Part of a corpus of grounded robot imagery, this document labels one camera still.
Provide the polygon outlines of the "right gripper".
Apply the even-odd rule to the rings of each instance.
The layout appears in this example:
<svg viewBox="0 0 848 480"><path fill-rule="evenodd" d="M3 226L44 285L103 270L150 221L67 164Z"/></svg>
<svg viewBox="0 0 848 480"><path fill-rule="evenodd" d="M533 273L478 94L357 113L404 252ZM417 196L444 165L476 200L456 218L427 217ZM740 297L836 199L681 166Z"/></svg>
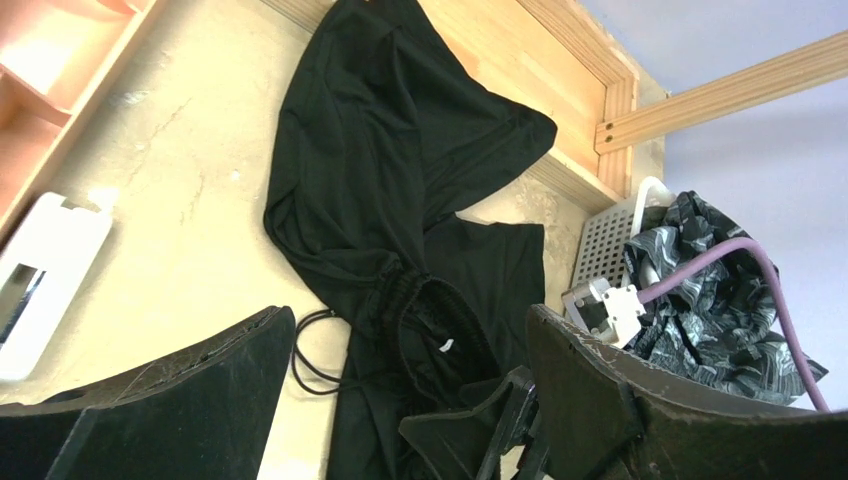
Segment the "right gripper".
<svg viewBox="0 0 848 480"><path fill-rule="evenodd" d="M646 314L637 290L613 287L603 277L579 282L562 294L566 318L598 340L625 348L642 330ZM541 433L541 413L531 371L520 366L499 385L478 382L464 388L468 409L406 417L401 436L437 479L498 479L501 457L524 448L515 479L542 479L549 444Z"/></svg>

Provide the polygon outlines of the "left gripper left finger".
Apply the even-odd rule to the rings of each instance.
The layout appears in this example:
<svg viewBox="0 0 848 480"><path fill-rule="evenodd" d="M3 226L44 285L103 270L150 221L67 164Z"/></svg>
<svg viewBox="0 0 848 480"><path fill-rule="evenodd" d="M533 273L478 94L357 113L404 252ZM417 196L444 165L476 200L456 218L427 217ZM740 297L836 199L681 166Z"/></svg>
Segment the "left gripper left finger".
<svg viewBox="0 0 848 480"><path fill-rule="evenodd" d="M253 479L294 343L267 307L194 345L1 408L5 479Z"/></svg>

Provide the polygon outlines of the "wooden clothes rack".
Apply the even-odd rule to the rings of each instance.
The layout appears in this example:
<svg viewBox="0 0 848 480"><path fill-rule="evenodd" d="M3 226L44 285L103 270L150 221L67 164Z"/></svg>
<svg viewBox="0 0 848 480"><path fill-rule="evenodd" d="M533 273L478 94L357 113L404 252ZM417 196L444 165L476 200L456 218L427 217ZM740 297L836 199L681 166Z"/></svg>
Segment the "wooden clothes rack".
<svg viewBox="0 0 848 480"><path fill-rule="evenodd" d="M590 213L631 190L634 147L847 74L847 35L826 37L654 104L640 73L576 1L368 1L410 25L485 88L548 115L554 145L532 168Z"/></svg>

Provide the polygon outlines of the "grey camouflage shorts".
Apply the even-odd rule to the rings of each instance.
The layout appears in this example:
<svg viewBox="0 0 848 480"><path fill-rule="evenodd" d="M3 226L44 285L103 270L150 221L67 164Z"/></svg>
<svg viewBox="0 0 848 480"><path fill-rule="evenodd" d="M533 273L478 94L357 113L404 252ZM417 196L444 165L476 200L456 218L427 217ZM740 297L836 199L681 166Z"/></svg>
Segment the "grey camouflage shorts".
<svg viewBox="0 0 848 480"><path fill-rule="evenodd" d="M665 279L715 245L746 236L694 191L649 210L624 245L631 282L646 288L643 267ZM627 346L634 355L716 390L789 405L806 388L785 338L773 331L775 301L756 260L733 252L659 296Z"/></svg>

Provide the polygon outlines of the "white plastic basket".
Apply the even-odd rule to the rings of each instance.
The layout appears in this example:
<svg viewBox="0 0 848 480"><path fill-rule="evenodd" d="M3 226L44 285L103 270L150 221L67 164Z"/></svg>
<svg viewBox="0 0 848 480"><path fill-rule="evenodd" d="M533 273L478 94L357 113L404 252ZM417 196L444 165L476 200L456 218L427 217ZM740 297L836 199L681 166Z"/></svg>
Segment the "white plastic basket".
<svg viewBox="0 0 848 480"><path fill-rule="evenodd" d="M630 284L623 250L625 243L642 230L647 210L669 207L677 194L656 177L646 177L637 192L585 221L571 286L596 277L608 280L611 286Z"/></svg>

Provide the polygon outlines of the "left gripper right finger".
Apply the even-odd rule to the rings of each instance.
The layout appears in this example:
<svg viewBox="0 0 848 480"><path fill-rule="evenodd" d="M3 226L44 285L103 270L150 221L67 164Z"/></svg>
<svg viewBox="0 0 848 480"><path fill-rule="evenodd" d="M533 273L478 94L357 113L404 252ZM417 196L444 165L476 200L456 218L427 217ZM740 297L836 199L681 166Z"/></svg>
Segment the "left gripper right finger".
<svg viewBox="0 0 848 480"><path fill-rule="evenodd" d="M847 416L726 394L543 305L526 336L556 479L843 479Z"/></svg>

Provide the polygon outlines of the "black garment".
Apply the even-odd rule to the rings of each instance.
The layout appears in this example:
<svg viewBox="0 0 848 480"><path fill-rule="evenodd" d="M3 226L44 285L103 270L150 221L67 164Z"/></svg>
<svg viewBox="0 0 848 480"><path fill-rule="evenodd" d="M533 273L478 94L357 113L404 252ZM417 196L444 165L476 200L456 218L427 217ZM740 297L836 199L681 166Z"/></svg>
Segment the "black garment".
<svg viewBox="0 0 848 480"><path fill-rule="evenodd" d="M339 1L323 17L279 114L263 223L351 328L328 478L431 478L402 419L462 408L464 387L527 364L544 228L459 212L556 133L472 79L416 1Z"/></svg>

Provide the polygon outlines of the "white stapler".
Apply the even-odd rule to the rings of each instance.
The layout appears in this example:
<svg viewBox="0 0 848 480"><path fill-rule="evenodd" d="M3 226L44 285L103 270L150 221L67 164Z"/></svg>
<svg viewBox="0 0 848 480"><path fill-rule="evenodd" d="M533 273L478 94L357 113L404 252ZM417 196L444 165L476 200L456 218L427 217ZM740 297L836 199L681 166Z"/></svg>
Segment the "white stapler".
<svg viewBox="0 0 848 480"><path fill-rule="evenodd" d="M106 240L110 214L56 193L32 206L1 254L1 380L26 379Z"/></svg>

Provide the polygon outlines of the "peach plastic file organizer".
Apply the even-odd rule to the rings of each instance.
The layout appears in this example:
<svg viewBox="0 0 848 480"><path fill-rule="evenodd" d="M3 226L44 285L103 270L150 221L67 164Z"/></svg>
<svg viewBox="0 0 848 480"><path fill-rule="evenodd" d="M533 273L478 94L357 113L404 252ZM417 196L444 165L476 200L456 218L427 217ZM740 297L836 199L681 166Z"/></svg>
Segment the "peach plastic file organizer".
<svg viewBox="0 0 848 480"><path fill-rule="evenodd" d="M1 232L43 193L162 1L1 4Z"/></svg>

